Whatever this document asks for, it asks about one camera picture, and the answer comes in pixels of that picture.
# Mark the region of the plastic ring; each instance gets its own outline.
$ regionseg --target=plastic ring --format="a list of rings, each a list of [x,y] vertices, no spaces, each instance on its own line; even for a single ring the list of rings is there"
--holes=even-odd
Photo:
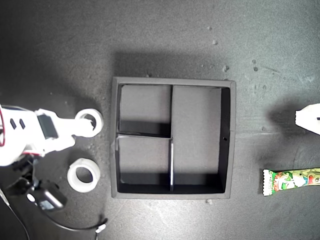
[[[90,115],[95,119],[95,127],[93,131],[88,132],[83,137],[92,138],[101,132],[102,128],[104,127],[104,119],[102,117],[102,114],[93,108],[83,109],[79,111],[75,115],[75,119],[84,119],[87,115]]]
[[[81,181],[77,177],[77,168],[88,169],[92,175],[92,182],[86,183]],[[93,190],[99,179],[100,179],[100,169],[99,166],[92,160],[86,158],[79,158],[74,163],[70,165],[67,173],[67,179],[70,186],[79,193],[87,193]]]

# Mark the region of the black tray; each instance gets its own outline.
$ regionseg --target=black tray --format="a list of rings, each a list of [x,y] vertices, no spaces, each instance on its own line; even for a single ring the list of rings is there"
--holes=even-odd
[[[114,77],[114,198],[230,197],[236,83]]]

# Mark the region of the table surface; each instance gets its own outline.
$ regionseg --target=table surface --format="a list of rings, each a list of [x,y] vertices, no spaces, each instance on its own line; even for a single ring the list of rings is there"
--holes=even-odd
[[[85,227],[108,218],[105,240],[319,239],[317,186],[262,195],[262,169],[320,167],[320,136],[295,111],[320,103],[320,1],[42,0],[0,3],[0,102],[72,118],[97,108],[94,138],[48,154],[40,179],[68,197],[58,221]],[[234,80],[236,137],[230,199],[111,198],[109,122],[113,76]],[[97,187],[67,182],[75,159],[95,160]],[[17,175],[0,168],[0,183]],[[53,226],[25,197],[11,199],[32,240],[94,239]],[[3,239],[24,232],[0,202]]]

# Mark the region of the green wrapper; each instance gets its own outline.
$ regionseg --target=green wrapper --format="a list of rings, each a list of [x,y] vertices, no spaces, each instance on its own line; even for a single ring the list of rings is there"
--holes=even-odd
[[[273,172],[263,170],[263,195],[269,196],[280,190],[309,185],[320,185],[320,168]]]

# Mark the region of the black cable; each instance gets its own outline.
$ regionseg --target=black cable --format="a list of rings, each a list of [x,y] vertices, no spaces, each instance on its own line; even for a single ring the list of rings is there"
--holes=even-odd
[[[8,208],[11,210],[11,212],[13,213],[13,215],[15,216],[15,218],[19,221],[20,225],[23,227],[25,236],[27,240],[30,240],[30,236],[27,230],[27,227],[25,225],[25,223],[22,221],[21,217],[19,217],[16,212],[12,209],[12,207],[10,205],[8,205]]]
[[[79,231],[86,231],[86,230],[93,230],[93,229],[97,229],[99,228],[101,225],[106,224],[107,222],[107,218],[105,218],[101,223],[93,225],[93,226],[89,226],[89,227],[84,227],[84,228],[77,228],[77,227],[70,227],[70,226],[65,226],[59,222],[57,222],[56,220],[54,220],[50,215],[47,214],[47,212],[45,210],[43,210],[40,205],[37,203],[36,206],[40,209],[40,212],[46,216],[54,225],[56,225],[57,227],[60,227],[62,229],[66,229],[72,232],[79,232]]]

